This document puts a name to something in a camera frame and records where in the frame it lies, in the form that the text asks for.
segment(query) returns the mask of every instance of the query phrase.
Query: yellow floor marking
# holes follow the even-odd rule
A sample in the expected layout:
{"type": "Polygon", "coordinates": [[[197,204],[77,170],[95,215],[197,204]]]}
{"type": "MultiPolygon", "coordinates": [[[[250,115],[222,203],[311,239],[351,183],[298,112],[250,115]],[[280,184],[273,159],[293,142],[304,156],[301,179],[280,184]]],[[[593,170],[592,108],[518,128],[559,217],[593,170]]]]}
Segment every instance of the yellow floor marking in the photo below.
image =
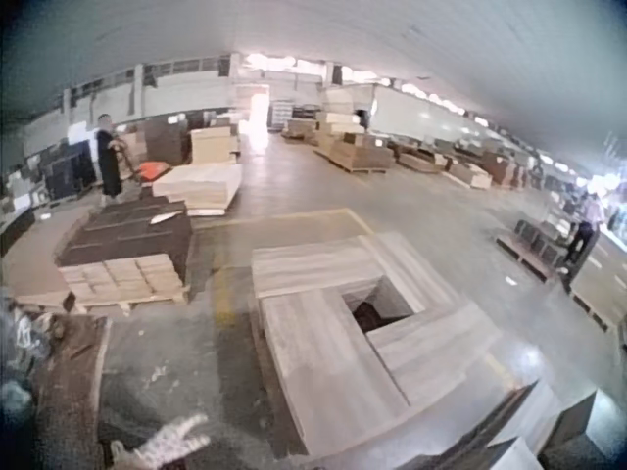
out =
{"type": "Polygon", "coordinates": [[[501,377],[508,389],[514,390],[522,387],[522,384],[520,384],[511,372],[509,372],[504,365],[498,362],[493,355],[487,354],[484,357],[484,360],[486,361],[486,364],[488,364],[490,368],[494,370],[499,377],[501,377]]]}
{"type": "Polygon", "coordinates": [[[268,215],[265,217],[253,217],[253,218],[238,218],[235,220],[224,220],[224,221],[216,221],[211,222],[205,228],[214,228],[214,227],[224,227],[227,225],[240,225],[244,223],[256,223],[256,222],[265,222],[268,220],[276,220],[281,218],[299,218],[299,217],[316,217],[319,215],[330,215],[334,213],[343,213],[346,209],[329,209],[324,211],[309,211],[309,212],[293,212],[293,213],[282,213],[278,215],[268,215]]]}
{"type": "Polygon", "coordinates": [[[345,208],[344,211],[353,218],[353,220],[363,229],[363,231],[365,231],[365,233],[367,233],[368,235],[372,235],[374,233],[374,230],[372,230],[370,226],[365,223],[365,221],[363,221],[363,219],[352,210],[345,208]]]}
{"type": "Polygon", "coordinates": [[[370,185],[368,183],[366,183],[365,181],[363,181],[361,178],[355,176],[354,178],[359,184],[361,184],[362,186],[365,186],[366,188],[369,188],[370,185]]]}
{"type": "Polygon", "coordinates": [[[234,323],[235,315],[231,309],[229,299],[230,292],[223,267],[223,256],[221,251],[216,252],[212,263],[214,276],[212,278],[212,301],[214,305],[214,315],[217,326],[229,326],[234,323]]]}

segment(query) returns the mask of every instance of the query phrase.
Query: hand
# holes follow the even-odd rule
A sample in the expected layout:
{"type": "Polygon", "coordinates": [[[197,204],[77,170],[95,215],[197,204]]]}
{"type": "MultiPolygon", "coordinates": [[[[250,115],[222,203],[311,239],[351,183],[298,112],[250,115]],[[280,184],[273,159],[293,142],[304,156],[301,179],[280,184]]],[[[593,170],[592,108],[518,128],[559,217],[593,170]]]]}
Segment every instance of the hand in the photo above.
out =
{"type": "Polygon", "coordinates": [[[135,451],[142,462],[151,469],[158,469],[190,453],[200,450],[211,441],[208,436],[185,439],[185,435],[199,424],[206,423],[205,414],[190,418],[177,418],[161,428],[155,436],[135,451]]]}

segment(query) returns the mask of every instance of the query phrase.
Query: light wood board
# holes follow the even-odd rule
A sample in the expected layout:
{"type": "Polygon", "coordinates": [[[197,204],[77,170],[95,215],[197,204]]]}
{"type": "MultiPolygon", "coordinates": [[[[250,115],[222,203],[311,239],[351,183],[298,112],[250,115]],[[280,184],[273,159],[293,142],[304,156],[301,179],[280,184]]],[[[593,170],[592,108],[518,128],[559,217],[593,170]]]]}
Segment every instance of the light wood board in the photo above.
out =
{"type": "Polygon", "coordinates": [[[279,379],[309,453],[340,451],[408,411],[337,290],[263,299],[262,310],[279,379]]]}

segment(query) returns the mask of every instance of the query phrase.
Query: concrete floor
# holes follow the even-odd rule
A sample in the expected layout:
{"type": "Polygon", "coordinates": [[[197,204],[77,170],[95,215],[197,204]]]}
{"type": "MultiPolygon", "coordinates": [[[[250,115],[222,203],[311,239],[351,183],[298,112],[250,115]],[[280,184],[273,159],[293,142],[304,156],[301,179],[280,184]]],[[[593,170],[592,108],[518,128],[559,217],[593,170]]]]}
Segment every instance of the concrete floor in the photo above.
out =
{"type": "Polygon", "coordinates": [[[292,468],[302,459],[277,459],[251,337],[250,252],[382,230],[404,234],[506,336],[394,451],[367,449],[350,465],[328,459],[329,469],[386,468],[417,452],[441,452],[507,389],[538,377],[565,406],[600,387],[627,409],[615,344],[559,285],[541,284],[494,243],[523,214],[542,215],[538,193],[467,190],[400,166],[351,175],[278,136],[267,148],[243,147],[244,181],[229,215],[194,222],[190,305],[139,305],[130,317],[116,307],[93,310],[115,319],[101,391],[104,438],[123,435],[133,444],[176,416],[203,411],[213,441],[189,457],[188,468],[292,468]]]}

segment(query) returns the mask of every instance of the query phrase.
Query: man in dark clothing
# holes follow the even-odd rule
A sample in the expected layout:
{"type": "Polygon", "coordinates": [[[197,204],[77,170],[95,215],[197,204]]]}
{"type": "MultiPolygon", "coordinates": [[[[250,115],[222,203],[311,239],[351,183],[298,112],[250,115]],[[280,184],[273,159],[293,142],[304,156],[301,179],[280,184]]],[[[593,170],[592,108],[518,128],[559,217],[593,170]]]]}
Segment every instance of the man in dark clothing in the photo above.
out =
{"type": "Polygon", "coordinates": [[[100,115],[98,117],[98,166],[102,174],[102,199],[103,205],[108,199],[118,200],[121,193],[120,168],[118,167],[118,156],[114,150],[114,125],[111,116],[100,115]]]}

